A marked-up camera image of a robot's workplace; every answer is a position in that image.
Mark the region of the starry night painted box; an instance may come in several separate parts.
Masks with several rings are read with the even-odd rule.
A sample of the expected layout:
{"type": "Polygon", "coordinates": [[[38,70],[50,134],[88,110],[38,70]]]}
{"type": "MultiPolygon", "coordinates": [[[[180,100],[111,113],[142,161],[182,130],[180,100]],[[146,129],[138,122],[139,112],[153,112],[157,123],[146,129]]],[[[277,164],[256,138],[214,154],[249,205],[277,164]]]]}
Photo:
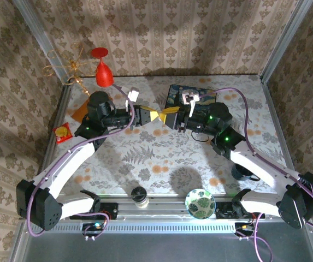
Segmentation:
{"type": "Polygon", "coordinates": [[[211,94],[212,90],[207,90],[204,88],[197,88],[197,87],[190,87],[190,86],[181,86],[181,85],[170,85],[167,100],[165,103],[164,108],[179,106],[181,108],[188,108],[190,109],[190,105],[185,105],[182,99],[183,93],[197,93],[198,95],[202,96],[198,102],[195,104],[195,110],[206,110],[207,107],[215,103],[217,101],[217,94],[211,94]]]}

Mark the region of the floral table mat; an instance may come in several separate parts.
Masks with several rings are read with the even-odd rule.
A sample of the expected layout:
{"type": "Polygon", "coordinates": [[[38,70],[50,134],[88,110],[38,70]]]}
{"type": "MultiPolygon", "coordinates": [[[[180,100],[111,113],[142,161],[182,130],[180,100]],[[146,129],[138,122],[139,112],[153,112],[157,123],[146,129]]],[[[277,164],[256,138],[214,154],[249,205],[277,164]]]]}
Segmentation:
{"type": "MultiPolygon", "coordinates": [[[[139,90],[137,103],[162,110],[170,85],[219,90],[217,100],[233,115],[233,128],[278,163],[284,160],[261,81],[256,75],[116,77],[139,90]]],[[[99,195],[129,195],[142,186],[149,195],[184,196],[195,188],[235,195],[244,188],[271,192],[264,182],[238,182],[232,162],[214,152],[206,135],[179,133],[160,120],[107,138],[64,185],[62,194],[82,189],[99,195]]]]}

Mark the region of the red wine glass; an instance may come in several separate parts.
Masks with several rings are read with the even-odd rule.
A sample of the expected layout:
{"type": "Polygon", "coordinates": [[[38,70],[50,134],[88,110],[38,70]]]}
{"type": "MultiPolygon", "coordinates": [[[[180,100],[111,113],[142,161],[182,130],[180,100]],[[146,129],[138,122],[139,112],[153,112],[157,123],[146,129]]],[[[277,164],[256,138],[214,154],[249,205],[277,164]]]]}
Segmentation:
{"type": "Polygon", "coordinates": [[[103,58],[108,55],[108,49],[97,47],[91,51],[91,56],[99,59],[96,69],[96,82],[99,87],[107,88],[113,85],[114,77],[111,69],[104,63],[103,58]]]}

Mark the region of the red snack packet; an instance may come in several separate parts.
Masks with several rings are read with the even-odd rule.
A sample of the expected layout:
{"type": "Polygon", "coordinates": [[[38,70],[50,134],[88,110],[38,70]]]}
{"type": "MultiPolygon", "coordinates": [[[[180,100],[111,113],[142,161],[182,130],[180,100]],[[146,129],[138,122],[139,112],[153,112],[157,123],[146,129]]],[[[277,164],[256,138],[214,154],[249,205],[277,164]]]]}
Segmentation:
{"type": "Polygon", "coordinates": [[[63,125],[53,129],[56,143],[61,144],[68,139],[73,137],[72,132],[69,128],[69,123],[64,123],[63,125]]]}

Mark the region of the dark blue cup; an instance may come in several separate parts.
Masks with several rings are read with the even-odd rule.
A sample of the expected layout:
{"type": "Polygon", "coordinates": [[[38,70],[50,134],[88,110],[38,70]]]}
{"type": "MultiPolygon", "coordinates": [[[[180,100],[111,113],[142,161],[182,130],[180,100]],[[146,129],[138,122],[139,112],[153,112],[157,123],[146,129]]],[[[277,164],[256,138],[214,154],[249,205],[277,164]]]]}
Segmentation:
{"type": "Polygon", "coordinates": [[[238,180],[238,181],[255,181],[258,182],[261,179],[257,177],[254,173],[252,173],[250,170],[246,169],[245,167],[239,165],[239,164],[234,164],[231,170],[232,176],[238,180]]]}

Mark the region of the leaf pattern bowl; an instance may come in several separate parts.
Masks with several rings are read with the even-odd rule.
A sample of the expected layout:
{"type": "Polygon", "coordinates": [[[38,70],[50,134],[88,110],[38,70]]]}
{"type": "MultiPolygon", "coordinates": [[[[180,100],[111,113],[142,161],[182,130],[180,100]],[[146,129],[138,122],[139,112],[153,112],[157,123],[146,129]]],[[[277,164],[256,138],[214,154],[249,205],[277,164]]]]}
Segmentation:
{"type": "Polygon", "coordinates": [[[185,198],[185,208],[195,219],[208,219],[215,213],[215,198],[208,190],[193,189],[185,198]]]}

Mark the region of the grey metal panel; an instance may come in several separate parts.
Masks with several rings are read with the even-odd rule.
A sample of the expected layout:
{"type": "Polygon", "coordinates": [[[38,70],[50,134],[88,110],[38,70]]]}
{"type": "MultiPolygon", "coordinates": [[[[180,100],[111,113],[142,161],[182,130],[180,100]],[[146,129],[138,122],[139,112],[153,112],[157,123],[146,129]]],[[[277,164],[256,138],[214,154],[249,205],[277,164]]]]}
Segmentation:
{"type": "MultiPolygon", "coordinates": [[[[114,221],[158,223],[197,220],[189,216],[124,217],[114,221]]],[[[95,240],[78,233],[42,233],[33,237],[20,222],[8,262],[313,262],[313,228],[296,230],[279,218],[259,220],[254,241],[250,235],[233,234],[108,234],[95,240]]]]}

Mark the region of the left aluminium side rail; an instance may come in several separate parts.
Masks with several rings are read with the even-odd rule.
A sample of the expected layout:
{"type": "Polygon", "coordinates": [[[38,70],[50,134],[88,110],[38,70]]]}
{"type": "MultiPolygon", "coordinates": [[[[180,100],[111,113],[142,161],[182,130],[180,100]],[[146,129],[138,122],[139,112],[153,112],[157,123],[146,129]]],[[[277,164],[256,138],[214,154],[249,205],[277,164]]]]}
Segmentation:
{"type": "Polygon", "coordinates": [[[56,143],[53,129],[64,124],[66,111],[71,98],[71,88],[63,86],[61,97],[56,112],[54,113],[54,122],[50,124],[50,139],[45,152],[45,157],[40,168],[41,173],[36,179],[37,185],[32,196],[36,197],[40,193],[50,193],[53,198],[57,198],[64,185],[67,183],[73,172],[68,164],[70,158],[69,149],[61,149],[56,143]]]}

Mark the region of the aluminium side rail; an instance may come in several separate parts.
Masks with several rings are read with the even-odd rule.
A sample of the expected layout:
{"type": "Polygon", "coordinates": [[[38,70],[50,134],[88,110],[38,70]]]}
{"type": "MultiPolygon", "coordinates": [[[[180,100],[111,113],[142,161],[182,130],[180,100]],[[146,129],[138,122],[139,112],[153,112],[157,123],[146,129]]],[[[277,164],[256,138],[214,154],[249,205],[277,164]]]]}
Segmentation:
{"type": "Polygon", "coordinates": [[[37,185],[32,196],[36,197],[40,193],[50,193],[53,198],[57,198],[64,185],[67,183],[73,172],[68,164],[70,158],[69,149],[61,149],[56,143],[53,129],[64,124],[66,111],[71,98],[71,88],[63,86],[61,97],[56,112],[54,113],[54,122],[50,124],[50,139],[45,152],[45,157],[40,168],[41,173],[36,179],[37,185]]]}
{"type": "Polygon", "coordinates": [[[294,169],[292,159],[291,159],[291,156],[290,156],[290,153],[289,153],[286,141],[285,141],[285,137],[284,137],[284,134],[283,134],[280,122],[279,122],[279,118],[277,116],[273,100],[268,90],[268,86],[267,84],[263,82],[261,82],[261,85],[262,85],[262,90],[266,98],[266,102],[270,110],[270,114],[273,120],[276,135],[279,140],[281,153],[284,158],[284,160],[281,161],[282,162],[281,165],[283,166],[282,170],[291,174],[291,176],[289,176],[288,178],[286,178],[285,175],[278,175],[279,183],[277,184],[275,190],[278,192],[279,195],[283,196],[287,192],[287,189],[285,186],[294,185],[295,181],[300,179],[301,173],[295,171],[294,169]]]}

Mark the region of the right aluminium side rail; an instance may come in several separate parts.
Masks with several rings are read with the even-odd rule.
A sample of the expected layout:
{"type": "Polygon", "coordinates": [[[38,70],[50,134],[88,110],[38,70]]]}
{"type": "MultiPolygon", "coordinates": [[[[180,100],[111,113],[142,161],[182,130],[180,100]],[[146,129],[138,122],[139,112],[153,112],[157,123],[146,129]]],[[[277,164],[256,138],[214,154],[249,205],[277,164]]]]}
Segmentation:
{"type": "Polygon", "coordinates": [[[279,183],[277,184],[275,190],[278,192],[279,195],[283,196],[287,192],[287,189],[285,186],[294,185],[295,181],[300,179],[301,173],[295,171],[294,169],[292,159],[291,159],[291,156],[290,156],[290,153],[289,153],[286,141],[285,141],[285,137],[284,137],[284,134],[283,134],[280,122],[279,122],[279,118],[277,116],[273,100],[268,90],[268,86],[267,84],[263,82],[261,82],[261,85],[262,85],[262,90],[266,98],[266,102],[270,110],[270,114],[273,120],[276,135],[279,140],[281,153],[284,158],[284,160],[281,161],[282,162],[281,165],[283,166],[282,170],[291,174],[291,176],[289,176],[288,178],[286,178],[285,175],[278,175],[279,183]]]}

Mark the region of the aluminium frame cross rail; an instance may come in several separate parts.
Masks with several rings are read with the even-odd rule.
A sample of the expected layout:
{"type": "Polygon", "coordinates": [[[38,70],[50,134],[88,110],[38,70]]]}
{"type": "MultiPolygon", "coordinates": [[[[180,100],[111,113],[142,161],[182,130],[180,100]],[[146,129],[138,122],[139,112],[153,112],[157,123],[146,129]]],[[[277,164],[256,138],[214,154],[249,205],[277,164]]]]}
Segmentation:
{"type": "MultiPolygon", "coordinates": [[[[266,194],[249,191],[239,203],[243,208],[251,212],[259,212],[266,215],[281,217],[285,222],[292,223],[297,220],[308,221],[313,216],[313,200],[304,195],[285,194],[282,200],[277,194],[266,194]]],[[[17,198],[17,211],[21,217],[26,217],[27,211],[31,212],[31,222],[47,223],[50,219],[64,219],[73,215],[90,216],[93,205],[97,204],[97,198],[89,192],[80,192],[76,195],[62,195],[54,199],[52,195],[39,196],[28,207],[29,197],[17,198]]],[[[101,203],[118,203],[117,216],[122,215],[179,215],[186,213],[185,200],[182,198],[152,198],[146,208],[138,208],[133,200],[127,198],[100,198],[101,203]]]]}

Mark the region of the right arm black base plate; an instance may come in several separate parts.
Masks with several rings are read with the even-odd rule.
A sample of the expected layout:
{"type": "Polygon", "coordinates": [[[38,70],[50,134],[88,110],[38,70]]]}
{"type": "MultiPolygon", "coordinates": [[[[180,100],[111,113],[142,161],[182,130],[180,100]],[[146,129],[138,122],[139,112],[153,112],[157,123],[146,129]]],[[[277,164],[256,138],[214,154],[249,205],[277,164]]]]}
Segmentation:
{"type": "Polygon", "coordinates": [[[232,202],[217,202],[215,215],[217,219],[239,219],[239,218],[253,218],[258,216],[258,212],[249,213],[243,209],[237,209],[232,202]]]}

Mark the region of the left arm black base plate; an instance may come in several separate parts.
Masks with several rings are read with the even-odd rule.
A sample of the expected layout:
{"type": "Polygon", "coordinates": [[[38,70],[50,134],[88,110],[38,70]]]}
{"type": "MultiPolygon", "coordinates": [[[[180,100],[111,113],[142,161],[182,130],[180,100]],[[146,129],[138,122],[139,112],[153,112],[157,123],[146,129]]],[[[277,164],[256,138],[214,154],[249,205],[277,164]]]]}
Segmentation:
{"type": "MultiPolygon", "coordinates": [[[[90,213],[105,213],[108,215],[110,220],[116,220],[117,215],[119,211],[119,205],[118,203],[101,203],[100,208],[96,206],[94,209],[90,211],[90,213]]],[[[90,216],[82,216],[82,215],[73,215],[70,216],[71,220],[74,219],[82,219],[82,220],[100,220],[100,219],[105,219],[104,216],[102,215],[90,215],[90,216]]]]}

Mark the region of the right aluminium corner post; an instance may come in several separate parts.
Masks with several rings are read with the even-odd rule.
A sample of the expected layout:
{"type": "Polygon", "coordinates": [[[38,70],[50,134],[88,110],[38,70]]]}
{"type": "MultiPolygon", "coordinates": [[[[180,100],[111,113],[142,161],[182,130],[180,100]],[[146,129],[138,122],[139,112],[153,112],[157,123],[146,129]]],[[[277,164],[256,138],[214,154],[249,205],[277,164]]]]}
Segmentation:
{"type": "Polygon", "coordinates": [[[312,6],[312,3],[313,0],[298,0],[294,11],[292,12],[288,22],[282,30],[282,33],[275,47],[273,48],[273,51],[269,56],[265,67],[262,70],[261,82],[263,84],[266,84],[272,76],[276,66],[279,64],[280,59],[283,57],[291,40],[297,32],[297,29],[312,6]]]}

